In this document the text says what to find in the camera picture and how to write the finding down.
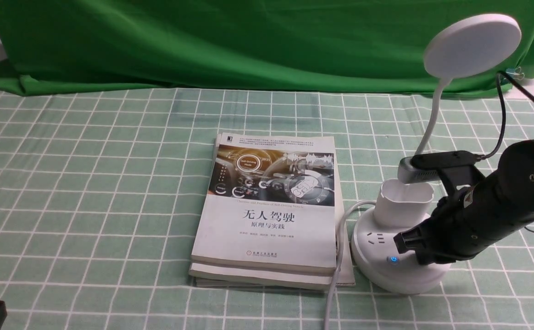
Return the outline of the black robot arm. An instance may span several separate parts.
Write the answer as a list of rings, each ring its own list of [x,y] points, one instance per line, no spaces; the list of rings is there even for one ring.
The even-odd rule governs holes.
[[[466,151],[412,158],[415,170],[437,174],[447,195],[430,217],[394,236],[397,253],[413,252],[420,265],[469,260],[534,222],[534,140],[506,148],[488,176],[478,161]]]

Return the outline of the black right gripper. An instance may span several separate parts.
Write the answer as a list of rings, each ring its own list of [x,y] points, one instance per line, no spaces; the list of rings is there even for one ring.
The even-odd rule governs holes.
[[[420,265],[475,258],[487,247],[534,222],[534,176],[489,176],[449,196],[422,223],[394,236],[398,253]]]

